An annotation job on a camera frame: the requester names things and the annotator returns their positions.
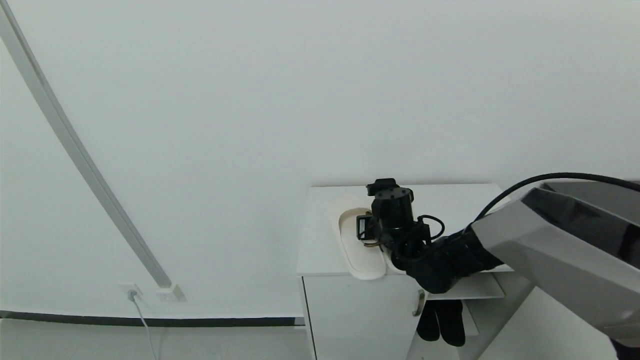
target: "black baseboard strip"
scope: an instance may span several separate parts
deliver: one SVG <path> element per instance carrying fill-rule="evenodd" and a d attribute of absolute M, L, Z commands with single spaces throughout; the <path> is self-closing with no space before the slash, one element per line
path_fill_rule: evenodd
<path fill-rule="evenodd" d="M 0 318 L 39 322 L 74 323 L 82 325 L 142 326 L 139 318 L 104 316 L 73 316 L 0 311 Z M 294 326 L 296 318 L 209 318 L 209 319 L 153 319 L 145 318 L 150 327 L 265 327 Z"/>

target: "shelf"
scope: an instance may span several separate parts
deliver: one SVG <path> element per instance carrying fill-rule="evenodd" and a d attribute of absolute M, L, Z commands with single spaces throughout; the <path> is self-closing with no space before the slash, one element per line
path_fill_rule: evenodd
<path fill-rule="evenodd" d="M 432 294 L 427 296 L 429 300 L 454 300 L 454 299 L 500 299 L 504 292 L 491 273 L 474 274 L 465 277 L 444 294 Z"/>

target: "white wall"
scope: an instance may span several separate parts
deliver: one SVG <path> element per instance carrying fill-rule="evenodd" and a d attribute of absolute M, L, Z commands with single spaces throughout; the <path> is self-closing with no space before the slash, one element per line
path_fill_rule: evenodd
<path fill-rule="evenodd" d="M 638 2 L 10 5 L 189 299 L 156 316 L 299 316 L 313 184 L 640 177 Z M 7 59 L 2 308 L 133 316 L 115 283 L 154 284 Z"/>

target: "cylindrical motor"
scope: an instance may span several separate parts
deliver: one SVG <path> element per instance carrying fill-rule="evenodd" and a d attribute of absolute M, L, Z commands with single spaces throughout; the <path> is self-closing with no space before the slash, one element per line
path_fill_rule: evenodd
<path fill-rule="evenodd" d="M 383 231 L 394 233 L 413 227 L 413 192 L 407 188 L 388 188 L 379 191 L 374 198 L 371 210 L 379 219 Z"/>

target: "white slipper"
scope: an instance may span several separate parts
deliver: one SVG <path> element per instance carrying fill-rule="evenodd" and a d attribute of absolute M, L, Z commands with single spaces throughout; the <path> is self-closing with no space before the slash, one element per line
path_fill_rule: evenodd
<path fill-rule="evenodd" d="M 329 210 L 333 233 L 345 265 L 351 275 L 360 280 L 379 279 L 387 272 L 382 251 L 378 247 L 364 247 L 356 233 L 356 217 L 367 211 L 371 211 L 370 206 L 354 195 L 337 199 Z"/>

